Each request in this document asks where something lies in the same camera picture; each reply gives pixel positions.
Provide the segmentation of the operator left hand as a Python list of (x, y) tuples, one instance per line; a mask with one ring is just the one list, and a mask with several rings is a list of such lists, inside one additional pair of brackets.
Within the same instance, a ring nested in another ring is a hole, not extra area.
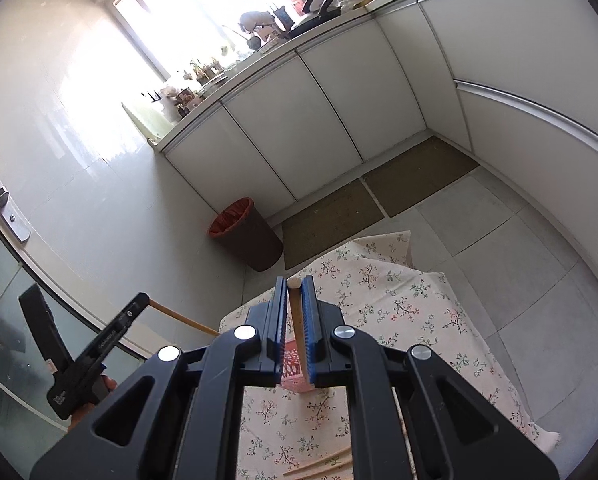
[(105, 399), (105, 397), (108, 396), (110, 392), (113, 392), (113, 390), (116, 389), (116, 387), (118, 387), (118, 383), (114, 379), (108, 377), (107, 375), (101, 375), (97, 379), (97, 382), (95, 382), (95, 402), (86, 402), (84, 405), (81, 406), (81, 408), (78, 408), (71, 415), (68, 430), (71, 431), (76, 426), (78, 426), (78, 423), (81, 422), (81, 420), (87, 414), (90, 414), (90, 412), (93, 411), (94, 408), (96, 408), (100, 401), (102, 399)]

